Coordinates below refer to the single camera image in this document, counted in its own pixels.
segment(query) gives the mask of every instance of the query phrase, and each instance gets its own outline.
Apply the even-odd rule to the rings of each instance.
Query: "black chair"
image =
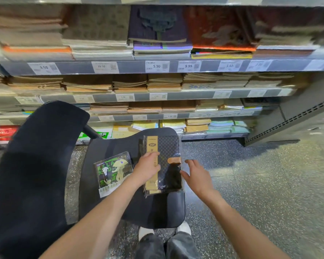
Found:
[[[80,218],[100,201],[98,183],[93,180],[94,162],[129,151],[136,163],[139,156],[132,142],[137,143],[144,134],[174,132],[168,128],[149,129],[134,135],[134,139],[103,140],[87,126],[88,120],[89,114],[72,104],[50,102],[38,108],[13,136],[0,160],[2,257],[38,258],[71,227],[65,218],[65,182],[71,154],[82,131],[92,140],[81,174]],[[176,227],[184,217],[183,193],[145,199],[142,189],[135,193],[123,215],[123,219],[139,226],[153,228]]]

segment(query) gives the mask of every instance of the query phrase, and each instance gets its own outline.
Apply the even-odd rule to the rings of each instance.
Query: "gray pants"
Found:
[[[135,259],[200,259],[200,254],[188,233],[179,232],[169,239],[166,252],[160,238],[148,234],[140,240]]]

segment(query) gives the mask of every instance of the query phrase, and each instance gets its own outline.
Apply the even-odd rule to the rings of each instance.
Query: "terrazzo floor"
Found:
[[[65,191],[68,223],[78,218],[78,187],[86,146],[77,146]],[[237,140],[183,142],[214,187],[242,216],[292,258],[324,258],[324,137],[294,144],[242,147]],[[185,184],[186,221],[203,259],[237,258],[210,210]],[[175,229],[159,229],[167,241]],[[121,221],[105,258],[134,258],[138,226]]]

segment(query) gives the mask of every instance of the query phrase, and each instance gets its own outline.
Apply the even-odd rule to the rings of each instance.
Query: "left hand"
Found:
[[[149,152],[140,157],[137,165],[134,167],[133,173],[127,178],[129,181],[134,182],[137,188],[141,187],[147,182],[154,174],[156,174],[161,166],[155,166],[155,158],[159,152]]]

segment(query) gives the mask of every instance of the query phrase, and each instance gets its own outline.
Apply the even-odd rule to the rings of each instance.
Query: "shoe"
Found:
[[[139,231],[138,231],[138,239],[139,241],[146,235],[148,234],[154,234],[154,230],[153,229],[147,229],[147,228],[143,228],[143,227],[139,227]]]
[[[175,234],[177,234],[178,232],[184,232],[191,235],[191,228],[186,221],[183,221],[182,224],[179,227],[177,227]]]

